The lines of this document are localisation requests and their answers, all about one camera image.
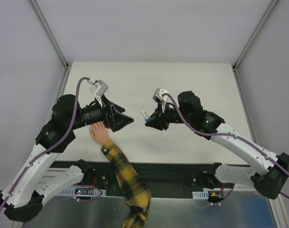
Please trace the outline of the blue nail polish bottle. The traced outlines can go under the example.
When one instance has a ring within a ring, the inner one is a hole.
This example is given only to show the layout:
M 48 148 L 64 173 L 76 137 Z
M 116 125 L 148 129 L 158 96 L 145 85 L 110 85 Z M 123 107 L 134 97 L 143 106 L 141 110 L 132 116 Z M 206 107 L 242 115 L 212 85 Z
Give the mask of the blue nail polish bottle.
M 145 122 L 148 123 L 148 122 L 151 121 L 151 119 L 152 119 L 151 117 L 147 117 L 147 118 L 145 119 Z

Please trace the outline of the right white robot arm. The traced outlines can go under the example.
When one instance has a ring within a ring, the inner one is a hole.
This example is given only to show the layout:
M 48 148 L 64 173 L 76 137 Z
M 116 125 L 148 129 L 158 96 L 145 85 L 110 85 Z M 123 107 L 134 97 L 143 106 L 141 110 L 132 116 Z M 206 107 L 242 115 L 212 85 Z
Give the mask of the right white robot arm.
M 247 163 L 246 167 L 218 164 L 206 175 L 207 184 L 218 187 L 233 183 L 253 187 L 269 199 L 276 199 L 289 178 L 289 155 L 276 154 L 244 138 L 217 114 L 204 110 L 192 91 L 181 92 L 176 102 L 168 91 L 158 88 L 153 100 L 157 108 L 151 115 L 141 111 L 147 127 L 163 131 L 169 124 L 185 124 L 196 135 L 212 141 Z

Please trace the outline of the yellow plaid sleeve forearm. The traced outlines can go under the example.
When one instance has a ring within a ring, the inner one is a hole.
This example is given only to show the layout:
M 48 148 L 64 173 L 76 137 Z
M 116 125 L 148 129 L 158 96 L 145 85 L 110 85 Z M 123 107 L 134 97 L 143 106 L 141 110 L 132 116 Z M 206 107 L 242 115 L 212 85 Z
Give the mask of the yellow plaid sleeve forearm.
M 119 188 L 130 207 L 130 213 L 122 227 L 143 228 L 149 217 L 152 198 L 150 189 L 114 142 L 106 142 L 101 152 L 112 164 Z

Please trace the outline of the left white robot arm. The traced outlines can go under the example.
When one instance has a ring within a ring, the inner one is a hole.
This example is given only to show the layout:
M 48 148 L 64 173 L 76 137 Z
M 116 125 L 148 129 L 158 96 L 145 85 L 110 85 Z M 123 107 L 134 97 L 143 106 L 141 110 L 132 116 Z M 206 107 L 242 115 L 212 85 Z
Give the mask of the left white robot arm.
M 32 152 L 14 181 L 0 190 L 0 208 L 12 221 L 29 222 L 43 206 L 71 185 L 89 185 L 93 167 L 83 159 L 74 162 L 67 171 L 52 180 L 41 182 L 51 164 L 75 139 L 74 130 L 102 122 L 113 132 L 134 122 L 125 109 L 105 96 L 102 104 L 91 102 L 81 108 L 74 95 L 61 96 L 52 107 L 52 116 L 35 139 Z

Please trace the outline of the mannequin hand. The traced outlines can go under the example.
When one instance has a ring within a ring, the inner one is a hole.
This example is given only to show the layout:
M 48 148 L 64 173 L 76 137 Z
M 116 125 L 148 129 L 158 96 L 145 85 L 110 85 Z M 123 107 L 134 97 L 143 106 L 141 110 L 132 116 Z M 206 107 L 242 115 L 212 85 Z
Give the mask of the mannequin hand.
M 108 131 L 102 122 L 97 122 L 90 126 L 90 135 L 101 146 L 110 141 Z

